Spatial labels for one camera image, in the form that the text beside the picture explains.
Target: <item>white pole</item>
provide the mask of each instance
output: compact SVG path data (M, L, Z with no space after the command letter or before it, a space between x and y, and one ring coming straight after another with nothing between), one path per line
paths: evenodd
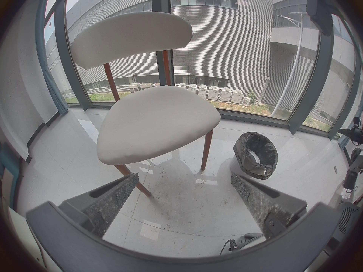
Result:
M302 14L301 14L301 25L300 25L300 29L301 29L300 30L300 41L299 41L299 46L297 48L297 53L296 53L296 58L295 58L294 66L293 66L293 69L291 70L291 74L290 74L290 77L289 77L288 82L286 84L286 87L285 87L284 91L282 92L281 98L277 102L277 105L276 105L274 111L272 112L271 117L273 117L275 115L275 113L277 111L277 108L281 104L281 101L282 101L283 97L285 96L286 90L288 89L288 86L289 86L289 84L291 82L291 79L293 77L293 74L294 74L294 70L295 70L296 63L297 63L297 58L299 57L299 53L300 53L301 41L302 41Z

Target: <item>air conditioning unit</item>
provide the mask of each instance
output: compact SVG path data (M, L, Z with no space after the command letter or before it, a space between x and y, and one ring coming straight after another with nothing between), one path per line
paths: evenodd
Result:
M229 102L231 95L232 95L232 90L230 88L224 87L224 88L222 88L221 96L219 97L219 100L221 102Z
M197 85L196 84L190 84L188 87L188 90L192 93L197 93Z
M214 101L218 100L219 88L217 86L211 86L208 88L209 88L208 100L214 100Z
M202 97L203 99L206 98L206 85L201 84L198 88L198 96Z
M178 86L179 88L183 88L183 89L187 89L187 85L186 84L184 84L184 83L181 83L181 84L179 84L179 86Z
M140 85L141 90L146 90L147 88L152 88L153 86L154 86L154 84L153 84L153 83L142 83L142 84Z
M239 89L233 90L233 95L232 95L231 102L235 103L235 104L240 104L242 99L243 99L242 91L239 90Z
M243 97L242 105L248 106L250 104L251 98L250 97Z
M141 91L140 84L129 84L130 93Z

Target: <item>black vent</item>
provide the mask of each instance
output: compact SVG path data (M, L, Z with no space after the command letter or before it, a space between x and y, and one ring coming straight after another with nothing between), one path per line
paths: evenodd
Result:
M342 212L342 217L339 221L339 230L342 233L346 233L347 230L347 224L349 222L350 216L354 210L351 207L346 207Z

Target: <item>chair backrest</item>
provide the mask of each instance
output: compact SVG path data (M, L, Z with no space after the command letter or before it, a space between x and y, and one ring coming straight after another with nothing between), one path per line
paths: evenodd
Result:
M101 20L72 42L74 61L84 69L134 54L185 47L192 26L184 18L163 12L135 12Z

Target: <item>chair seat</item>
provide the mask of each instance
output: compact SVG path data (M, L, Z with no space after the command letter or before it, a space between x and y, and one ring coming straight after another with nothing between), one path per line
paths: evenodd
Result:
M157 157L207 134L220 119L214 106L183 88L139 91L121 98L107 113L97 156L110 165Z

